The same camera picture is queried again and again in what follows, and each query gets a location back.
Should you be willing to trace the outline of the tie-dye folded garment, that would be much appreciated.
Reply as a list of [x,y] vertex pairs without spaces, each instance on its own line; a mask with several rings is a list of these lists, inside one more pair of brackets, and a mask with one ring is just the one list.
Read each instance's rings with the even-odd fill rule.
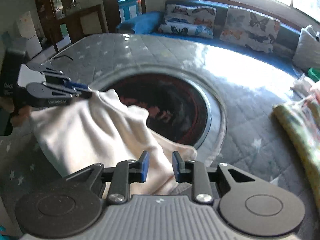
[[319,102],[315,95],[273,106],[273,114],[289,136],[319,197]]

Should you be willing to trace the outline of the butterfly cushion right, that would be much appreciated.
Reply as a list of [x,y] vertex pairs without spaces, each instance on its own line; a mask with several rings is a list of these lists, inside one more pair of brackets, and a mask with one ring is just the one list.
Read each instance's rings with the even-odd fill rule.
[[277,18],[241,7],[229,7],[220,40],[270,54],[279,30]]

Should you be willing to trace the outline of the grey quilted star tablecloth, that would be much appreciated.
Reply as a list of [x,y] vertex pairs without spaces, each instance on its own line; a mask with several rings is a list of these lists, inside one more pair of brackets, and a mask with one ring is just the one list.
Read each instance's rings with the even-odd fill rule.
[[272,107],[298,96],[295,78],[232,50],[152,35],[92,35],[58,55],[74,61],[47,65],[102,89],[118,77],[150,70],[172,72],[201,85],[215,100],[213,120],[197,158],[229,163],[296,194],[306,215],[301,239],[319,239],[319,214],[304,168]]

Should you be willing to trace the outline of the cream white shirt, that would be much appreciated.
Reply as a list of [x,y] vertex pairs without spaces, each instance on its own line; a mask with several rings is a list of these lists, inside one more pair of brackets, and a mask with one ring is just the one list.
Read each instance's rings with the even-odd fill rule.
[[146,109],[121,103],[114,90],[94,92],[90,99],[76,99],[68,106],[34,111],[30,123],[46,158],[61,176],[95,163],[114,167],[142,152],[150,154],[144,183],[133,183],[132,194],[167,195],[180,192],[172,169],[172,153],[195,159],[193,146],[177,144],[147,127]]

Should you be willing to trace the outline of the teal blue cabinet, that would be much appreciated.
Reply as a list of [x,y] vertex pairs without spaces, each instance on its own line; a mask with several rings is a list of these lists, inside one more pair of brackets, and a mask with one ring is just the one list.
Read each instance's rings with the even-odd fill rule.
[[120,0],[118,5],[121,22],[130,20],[141,14],[140,0]]

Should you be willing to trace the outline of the dark wooden cabinet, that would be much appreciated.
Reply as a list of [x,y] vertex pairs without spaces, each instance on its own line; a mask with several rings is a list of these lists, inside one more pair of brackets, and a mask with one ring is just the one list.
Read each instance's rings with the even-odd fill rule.
[[65,25],[71,43],[91,34],[115,33],[120,23],[118,0],[34,0],[40,24],[47,38],[59,51]]

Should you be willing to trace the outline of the clear glasses black temples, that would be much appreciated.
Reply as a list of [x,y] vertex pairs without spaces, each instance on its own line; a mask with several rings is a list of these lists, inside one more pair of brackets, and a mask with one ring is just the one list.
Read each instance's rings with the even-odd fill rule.
[[41,63],[43,66],[45,65],[52,65],[54,62],[60,62],[63,60],[67,60],[67,61],[74,61],[72,57],[70,57],[69,55],[56,55],[54,57],[52,57],[51,59],[48,59],[47,61],[44,61],[43,63]]

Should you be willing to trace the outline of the blue sofa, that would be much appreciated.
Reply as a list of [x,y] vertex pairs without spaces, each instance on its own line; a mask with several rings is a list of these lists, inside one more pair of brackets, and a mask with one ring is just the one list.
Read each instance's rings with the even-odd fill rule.
[[300,77],[308,67],[293,62],[300,32],[277,18],[242,7],[208,1],[168,0],[163,11],[124,21],[118,33],[180,38],[235,50]]

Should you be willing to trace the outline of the round dark table inset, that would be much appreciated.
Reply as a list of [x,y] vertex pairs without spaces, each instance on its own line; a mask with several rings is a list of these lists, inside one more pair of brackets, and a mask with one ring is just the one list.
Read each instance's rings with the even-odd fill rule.
[[199,148],[211,123],[209,100],[194,82],[160,73],[126,76],[103,88],[114,89],[121,103],[138,106],[149,113],[148,128],[161,136]]

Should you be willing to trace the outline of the pink white plastic bag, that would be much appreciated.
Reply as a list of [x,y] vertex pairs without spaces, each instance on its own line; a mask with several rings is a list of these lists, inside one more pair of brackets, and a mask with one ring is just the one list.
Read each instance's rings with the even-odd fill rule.
[[301,99],[314,95],[319,101],[319,81],[314,82],[305,74],[295,80],[290,89]]

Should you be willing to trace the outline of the butterfly cushion left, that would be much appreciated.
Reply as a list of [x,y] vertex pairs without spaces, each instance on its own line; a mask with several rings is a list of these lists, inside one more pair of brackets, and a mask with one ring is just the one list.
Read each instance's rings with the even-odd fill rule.
[[215,17],[215,7],[167,4],[158,32],[213,39]]

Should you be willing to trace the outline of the white grey pillow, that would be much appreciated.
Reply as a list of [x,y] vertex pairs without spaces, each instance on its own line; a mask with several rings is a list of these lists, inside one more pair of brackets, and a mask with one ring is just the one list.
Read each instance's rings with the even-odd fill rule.
[[319,69],[319,46],[319,31],[315,31],[311,24],[302,28],[293,56],[293,64],[306,71],[310,68]]

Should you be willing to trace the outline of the white refrigerator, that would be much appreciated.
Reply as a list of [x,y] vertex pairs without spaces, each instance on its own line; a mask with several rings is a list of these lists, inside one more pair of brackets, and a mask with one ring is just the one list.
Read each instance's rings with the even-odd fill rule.
[[26,49],[30,59],[42,51],[42,47],[33,24],[29,11],[21,15],[16,21],[18,31],[23,38],[27,39]]

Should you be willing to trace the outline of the green object on sofa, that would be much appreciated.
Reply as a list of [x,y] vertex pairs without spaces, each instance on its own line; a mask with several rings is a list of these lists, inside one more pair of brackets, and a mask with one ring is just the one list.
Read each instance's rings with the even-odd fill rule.
[[320,81],[320,71],[319,71],[319,69],[310,68],[308,70],[308,77],[314,82]]

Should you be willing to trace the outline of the butterfly cushion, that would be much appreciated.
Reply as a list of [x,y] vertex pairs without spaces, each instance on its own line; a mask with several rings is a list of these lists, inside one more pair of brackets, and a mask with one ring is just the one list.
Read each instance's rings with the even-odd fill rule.
[[167,4],[158,32],[213,39],[215,17],[215,7]]
[[220,40],[270,54],[279,30],[277,18],[241,7],[229,7]]

